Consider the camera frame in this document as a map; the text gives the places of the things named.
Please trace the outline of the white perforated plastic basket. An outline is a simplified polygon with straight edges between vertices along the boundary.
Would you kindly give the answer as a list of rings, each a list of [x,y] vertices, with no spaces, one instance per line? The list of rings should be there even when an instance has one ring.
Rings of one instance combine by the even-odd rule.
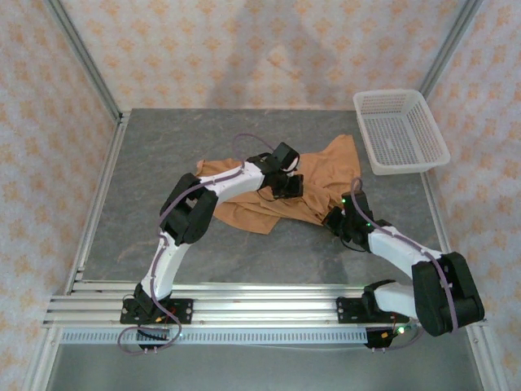
[[[449,163],[449,149],[419,91],[358,92],[353,104],[374,174],[420,174]]]

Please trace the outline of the aluminium mounting rail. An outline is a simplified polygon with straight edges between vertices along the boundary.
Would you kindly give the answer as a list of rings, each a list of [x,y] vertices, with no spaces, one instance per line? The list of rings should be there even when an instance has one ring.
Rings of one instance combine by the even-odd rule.
[[[123,300],[135,284],[79,281],[50,299],[43,323],[56,327],[120,327]],[[192,327],[334,327],[335,301],[358,298],[362,288],[341,284],[174,284],[173,298],[191,299]]]

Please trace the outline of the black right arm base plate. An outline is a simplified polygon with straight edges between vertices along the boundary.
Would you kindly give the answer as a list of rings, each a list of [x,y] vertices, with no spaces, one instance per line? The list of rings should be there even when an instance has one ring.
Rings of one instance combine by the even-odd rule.
[[[384,312],[370,307],[370,303],[361,297],[337,297],[335,300],[339,323],[407,323],[409,317],[393,312]]]

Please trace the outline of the aluminium frame post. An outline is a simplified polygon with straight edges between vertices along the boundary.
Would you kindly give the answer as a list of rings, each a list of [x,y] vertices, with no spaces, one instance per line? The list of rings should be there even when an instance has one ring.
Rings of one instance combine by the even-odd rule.
[[[439,81],[446,65],[453,56],[453,53],[457,49],[483,2],[484,0],[465,0],[463,3],[462,9],[459,11],[458,16],[453,22],[452,27],[420,85],[419,92],[425,99],[427,99],[435,89],[436,83]]]
[[[79,60],[81,66],[84,68],[88,79],[93,84],[94,89],[97,91],[99,98],[102,100],[104,107],[109,112],[110,117],[116,123],[119,123],[123,113],[116,103],[111,91],[107,86],[107,83],[103,79],[99,68],[94,62],[93,57],[91,56],[86,44],[81,38],[81,35],[73,23],[71,16],[66,11],[62,1],[43,0],[43,3],[50,11],[57,25],[61,28],[66,40],[68,41],[68,44],[72,49],[72,52]]]

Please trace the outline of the tan t-shirt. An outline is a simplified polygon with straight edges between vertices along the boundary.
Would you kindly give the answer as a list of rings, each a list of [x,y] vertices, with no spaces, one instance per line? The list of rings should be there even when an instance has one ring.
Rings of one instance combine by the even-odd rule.
[[[267,235],[279,220],[293,219],[320,226],[342,205],[342,194],[361,175],[353,136],[341,134],[320,152],[305,153],[295,174],[303,176],[303,195],[274,199],[270,187],[249,191],[218,205],[213,216],[242,231]]]

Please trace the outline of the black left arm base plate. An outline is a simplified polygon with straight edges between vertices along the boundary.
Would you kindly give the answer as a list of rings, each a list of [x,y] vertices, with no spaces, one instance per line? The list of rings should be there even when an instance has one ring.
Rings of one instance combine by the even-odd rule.
[[[190,324],[193,314],[192,299],[165,298],[160,304],[171,314],[178,318],[181,324]],[[163,310],[152,304],[152,310],[146,312],[134,298],[123,300],[123,308],[120,313],[120,323],[128,325],[160,325],[173,324],[175,321]]]

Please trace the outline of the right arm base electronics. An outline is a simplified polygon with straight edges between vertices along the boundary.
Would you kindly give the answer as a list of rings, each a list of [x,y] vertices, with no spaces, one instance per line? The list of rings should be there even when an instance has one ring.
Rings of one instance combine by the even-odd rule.
[[[404,349],[418,341],[422,333],[423,330],[413,324],[371,327],[366,329],[367,342],[364,346],[373,352],[382,353]]]

